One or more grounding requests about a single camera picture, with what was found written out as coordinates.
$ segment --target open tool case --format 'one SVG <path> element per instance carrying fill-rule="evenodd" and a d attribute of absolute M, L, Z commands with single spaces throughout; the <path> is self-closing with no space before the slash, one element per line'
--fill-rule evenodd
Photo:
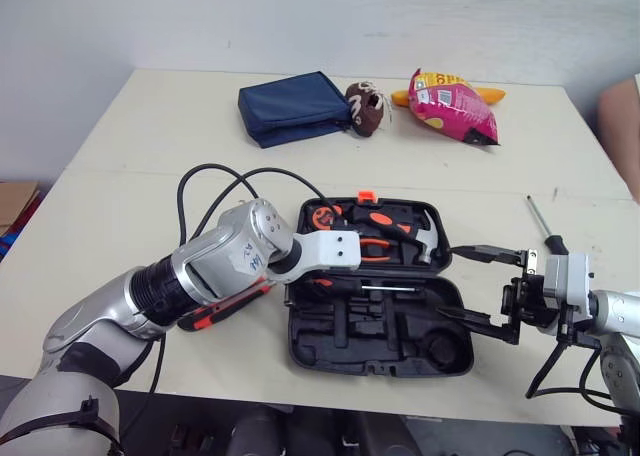
<path fill-rule="evenodd" d="M 444 377 L 469 371 L 469 332 L 435 309 L 463 307 L 454 284 L 438 276 L 451 263 L 451 253 L 437 210 L 372 195 L 329 202 L 338 213 L 335 221 L 326 205 L 312 199 L 301 208 L 297 231 L 356 230 L 363 260 L 356 271 L 317 271 L 288 286 L 293 360 L 308 369 L 353 375 Z M 420 260 L 420 244 L 374 220 L 405 233 L 435 226 L 438 240 L 430 262 Z M 390 288 L 360 290 L 360 285 Z"/>

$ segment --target person's arm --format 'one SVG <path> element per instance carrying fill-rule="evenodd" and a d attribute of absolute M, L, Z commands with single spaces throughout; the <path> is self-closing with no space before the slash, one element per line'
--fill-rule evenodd
<path fill-rule="evenodd" d="M 633 78 L 602 92 L 598 128 L 602 147 L 640 203 L 640 93 Z"/>

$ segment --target black plastic case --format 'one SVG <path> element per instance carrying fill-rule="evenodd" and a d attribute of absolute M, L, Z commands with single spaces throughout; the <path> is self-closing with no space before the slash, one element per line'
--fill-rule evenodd
<path fill-rule="evenodd" d="M 447 377 L 469 371 L 473 366 L 469 332 L 435 310 L 440 305 L 463 307 L 455 285 L 437 276 L 451 263 L 449 241 L 438 211 L 423 202 L 396 199 L 359 203 L 356 198 L 329 198 L 329 202 L 340 206 L 347 219 L 351 208 L 357 205 L 381 210 L 395 220 L 420 227 L 429 224 L 424 216 L 426 210 L 438 230 L 438 247 L 432 253 L 431 264 L 426 264 L 417 261 L 417 246 L 397 241 L 384 252 L 393 257 L 391 261 L 363 261 L 356 271 L 316 272 L 289 285 L 289 352 L 293 360 L 308 369 L 352 375 Z M 317 230 L 311 217 L 323 206 L 319 199 L 306 201 L 297 232 Z M 347 229 L 359 230 L 361 240 L 391 239 L 368 225 Z M 365 286 L 416 287 L 420 291 L 371 290 L 345 297 L 319 293 L 309 283 L 332 277 L 355 278 Z"/>

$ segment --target chip bag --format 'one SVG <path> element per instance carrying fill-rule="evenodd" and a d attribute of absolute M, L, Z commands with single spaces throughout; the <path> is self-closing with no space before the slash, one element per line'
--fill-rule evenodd
<path fill-rule="evenodd" d="M 421 73 L 409 83 L 409 109 L 432 128 L 469 144 L 498 144 L 493 113 L 464 79 L 453 74 Z"/>

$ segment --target white wall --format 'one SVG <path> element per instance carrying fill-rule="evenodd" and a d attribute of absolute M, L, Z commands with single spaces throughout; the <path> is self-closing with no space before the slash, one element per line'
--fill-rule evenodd
<path fill-rule="evenodd" d="M 0 177 L 52 181 L 133 67 L 562 84 L 640 71 L 639 0 L 0 0 Z"/>

